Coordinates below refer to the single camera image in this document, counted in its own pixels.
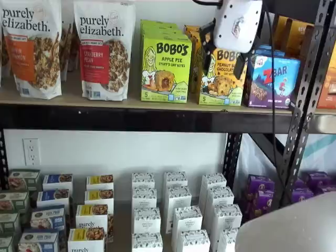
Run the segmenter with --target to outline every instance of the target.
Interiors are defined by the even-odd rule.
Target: granola bag
[[[61,95],[60,0],[1,0],[2,25],[20,95],[51,99]]]
[[[131,2],[75,1],[80,38],[83,97],[127,98],[135,5]]]
[[[67,80],[67,72],[70,58],[72,30],[74,28],[74,4],[72,0],[62,0],[62,36],[59,42],[59,67],[61,81]]]

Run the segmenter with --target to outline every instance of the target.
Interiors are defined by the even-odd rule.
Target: white device
[[[214,45],[249,52],[256,37],[262,3],[262,0],[224,0],[215,14]]]

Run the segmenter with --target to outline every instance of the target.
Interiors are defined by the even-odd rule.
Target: green bobo's box
[[[186,103],[192,43],[184,34],[142,37],[141,100]]]

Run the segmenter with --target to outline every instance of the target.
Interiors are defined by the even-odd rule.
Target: electrical outlet
[[[36,166],[41,164],[40,144],[37,138],[23,139],[26,166]]]

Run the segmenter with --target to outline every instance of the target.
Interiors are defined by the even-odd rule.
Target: white box
[[[181,232],[176,252],[208,252],[210,240],[205,230]]]
[[[102,227],[70,230],[69,252],[104,252],[104,244],[104,229]]]
[[[113,190],[92,190],[85,192],[85,205],[108,205],[108,213],[114,213]]]
[[[86,191],[114,190],[113,175],[90,176],[86,178]]]
[[[175,208],[172,234],[172,249],[176,251],[177,238],[181,232],[202,228],[202,213],[198,206]]]
[[[159,233],[160,227],[161,217],[158,207],[134,209],[132,233]]]
[[[76,228],[102,227],[107,236],[108,205],[78,205]]]
[[[69,195],[72,197],[74,191],[72,174],[45,175],[42,187],[43,191],[68,189]]]
[[[219,236],[223,230],[239,228],[243,215],[237,204],[215,206],[215,216],[211,228],[210,241],[212,251],[217,251]]]
[[[226,186],[226,179],[222,173],[207,174],[202,176],[201,190],[199,193],[200,199],[198,205],[203,215],[205,213],[208,189],[215,186]]]
[[[233,228],[231,230],[223,230],[220,234],[218,243],[218,252],[235,252],[236,237],[239,228]]]
[[[170,186],[187,186],[188,180],[185,172],[165,172],[163,174],[162,204],[165,206],[167,188]]]
[[[235,197],[229,187],[215,186],[208,190],[204,215],[204,227],[209,235],[211,234],[215,205],[232,205],[234,198]]]
[[[39,192],[36,205],[37,207],[64,205],[65,213],[69,215],[69,190],[48,190]]]
[[[174,209],[191,205],[191,193],[188,186],[169,187],[166,193],[166,206],[163,210],[164,233],[173,231]]]
[[[163,242],[160,233],[132,234],[132,252],[162,252]]]
[[[155,188],[154,173],[132,173],[132,190],[135,187]]]

